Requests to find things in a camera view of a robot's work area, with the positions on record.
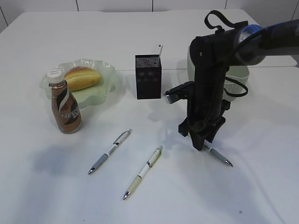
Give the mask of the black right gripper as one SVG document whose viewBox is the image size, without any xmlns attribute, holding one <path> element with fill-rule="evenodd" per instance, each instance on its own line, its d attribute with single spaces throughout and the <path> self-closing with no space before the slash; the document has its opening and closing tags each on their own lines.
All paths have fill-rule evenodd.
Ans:
<svg viewBox="0 0 299 224">
<path fill-rule="evenodd" d="M 202 120 L 191 119 L 191 102 L 187 100 L 187 117 L 178 126 L 178 132 L 186 137 L 191 136 L 192 144 L 195 149 L 201 151 L 204 141 L 212 142 L 220 127 L 225 123 L 226 119 L 223 117 L 225 111 L 230 109 L 231 102 L 222 100 L 220 106 L 220 114 L 217 118 L 212 119 L 212 115 L 208 115 Z"/>
</svg>

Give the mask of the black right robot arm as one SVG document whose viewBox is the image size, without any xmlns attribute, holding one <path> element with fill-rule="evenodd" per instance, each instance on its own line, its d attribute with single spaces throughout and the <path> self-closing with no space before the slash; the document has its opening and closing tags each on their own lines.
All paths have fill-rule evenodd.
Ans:
<svg viewBox="0 0 299 224">
<path fill-rule="evenodd" d="M 232 66 L 256 65 L 267 56 L 284 56 L 299 52 L 298 20 L 266 28 L 240 23 L 236 28 L 198 36 L 190 44 L 194 80 L 182 84 L 169 94 L 187 100 L 187 117 L 179 125 L 183 136 L 190 136 L 197 150 L 212 142 L 225 123 L 223 114 L 230 103 L 226 93 L 226 73 Z"/>
</svg>

